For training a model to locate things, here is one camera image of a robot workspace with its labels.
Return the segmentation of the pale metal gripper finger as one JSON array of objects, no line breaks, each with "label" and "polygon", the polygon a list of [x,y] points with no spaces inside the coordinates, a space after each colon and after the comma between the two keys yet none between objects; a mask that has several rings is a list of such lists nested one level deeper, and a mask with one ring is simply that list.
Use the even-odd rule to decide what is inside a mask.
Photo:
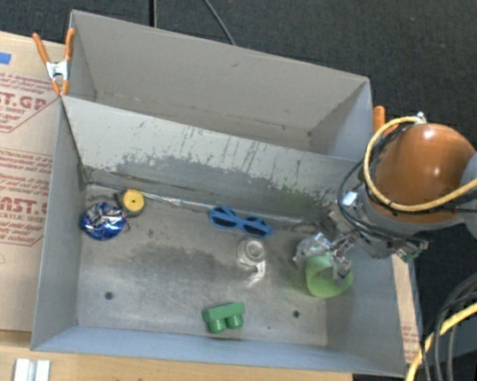
[{"label": "pale metal gripper finger", "polygon": [[296,246],[293,263],[297,268],[304,269],[308,258],[324,256],[331,251],[331,246],[332,243],[322,232],[305,237]]},{"label": "pale metal gripper finger", "polygon": [[351,261],[347,259],[346,253],[353,247],[351,239],[338,239],[332,244],[330,260],[332,266],[332,279],[336,284],[344,284],[351,270]]}]

